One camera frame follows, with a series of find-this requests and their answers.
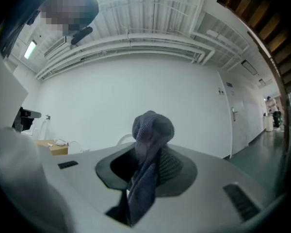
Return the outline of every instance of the person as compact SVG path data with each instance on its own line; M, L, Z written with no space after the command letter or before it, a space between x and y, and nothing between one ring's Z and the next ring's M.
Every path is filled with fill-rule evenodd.
M273 113L274 125L279 128L279 112L275 99L271 99L270 96L267 97L266 106L269 111Z
M76 36L94 20L99 8L97 0L21 0L0 26L0 51L3 58L11 53L24 25L32 25L40 13L52 29L61 31L63 36Z

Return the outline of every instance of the black slot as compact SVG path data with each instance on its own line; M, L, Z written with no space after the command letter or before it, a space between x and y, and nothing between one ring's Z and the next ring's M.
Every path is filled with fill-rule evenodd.
M244 221L260 212L259 208L248 198L238 185L228 184L223 187L223 189Z
M78 163L76 161L68 161L68 162L60 163L58 164L58 166L59 166L59 169L64 169L67 167L75 166L77 164Z

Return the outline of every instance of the gray towel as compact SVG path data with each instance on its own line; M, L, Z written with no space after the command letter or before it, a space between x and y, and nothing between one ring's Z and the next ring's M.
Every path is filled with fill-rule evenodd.
M171 121L154 111L148 111L134 121L132 136L136 140L139 166L129 184L128 204L132 225L138 222L155 200L160 150L174 137L174 132Z

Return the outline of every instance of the ceiling light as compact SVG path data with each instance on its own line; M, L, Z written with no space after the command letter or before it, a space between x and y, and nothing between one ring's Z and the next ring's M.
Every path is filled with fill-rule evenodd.
M260 79L259 82L261 83L261 85L266 86L266 83L264 82L263 79Z
M252 75L256 75L258 72L254 69L254 67L246 60L242 62L242 66L246 68Z
M35 41L32 41L32 42L29 44L29 46L28 46L28 48L27 48L27 50L26 50L26 52L25 52L25 55L24 55L24 57L25 57L26 59L29 58L29 56L31 55L31 53L32 53L32 51L34 50L34 48L35 48L36 45L37 45L37 44L35 43Z

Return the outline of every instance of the door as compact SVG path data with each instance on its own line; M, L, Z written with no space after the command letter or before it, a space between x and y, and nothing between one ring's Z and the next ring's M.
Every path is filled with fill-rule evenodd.
M248 120L243 104L242 87L230 74L220 73L227 96L232 124L232 153L248 146Z

